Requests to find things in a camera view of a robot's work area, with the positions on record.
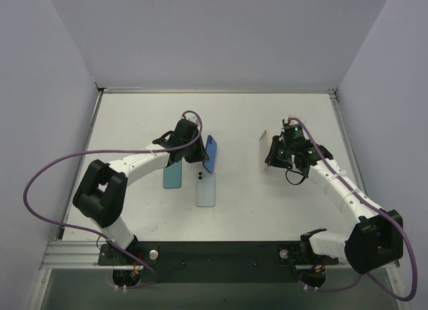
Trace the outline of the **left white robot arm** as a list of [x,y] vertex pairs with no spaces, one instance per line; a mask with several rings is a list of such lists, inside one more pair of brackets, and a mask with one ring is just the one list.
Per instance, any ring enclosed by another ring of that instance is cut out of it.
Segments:
[[137,256],[137,238],[121,217],[127,188],[150,173],[181,160],[198,163],[208,159],[201,128],[197,123],[183,118],[173,131],[153,140],[141,153],[110,162],[92,161],[72,202],[107,240],[116,245],[113,255],[126,265]]

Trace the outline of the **teal phone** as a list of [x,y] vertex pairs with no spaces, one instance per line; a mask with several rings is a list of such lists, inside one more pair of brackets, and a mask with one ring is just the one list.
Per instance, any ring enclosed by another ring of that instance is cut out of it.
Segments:
[[174,163],[163,169],[163,188],[178,189],[182,186],[182,162]]

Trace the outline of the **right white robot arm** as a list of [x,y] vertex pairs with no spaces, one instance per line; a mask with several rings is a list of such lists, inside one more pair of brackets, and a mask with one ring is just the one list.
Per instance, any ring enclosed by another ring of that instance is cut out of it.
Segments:
[[398,230],[403,224],[401,215],[369,199],[323,145],[305,137],[301,124],[284,122],[277,136],[264,131],[259,138],[259,157],[263,169],[281,168],[313,182],[348,223],[344,233],[319,228],[303,234],[300,250],[307,260],[340,259],[357,273],[366,274],[403,256],[404,242]]

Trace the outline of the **light blue phone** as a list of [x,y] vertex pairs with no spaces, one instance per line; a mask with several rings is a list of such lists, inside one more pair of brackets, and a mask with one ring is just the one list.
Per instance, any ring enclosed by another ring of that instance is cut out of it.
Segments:
[[215,174],[206,170],[197,173],[196,205],[200,208],[215,206]]

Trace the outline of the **beige phone case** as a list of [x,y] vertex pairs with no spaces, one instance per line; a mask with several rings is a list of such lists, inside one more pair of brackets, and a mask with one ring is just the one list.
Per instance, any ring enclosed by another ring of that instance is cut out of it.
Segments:
[[265,159],[268,157],[270,152],[270,147],[272,143],[272,138],[268,130],[264,130],[259,138],[259,167],[261,171],[264,171],[268,168],[268,165],[265,163]]

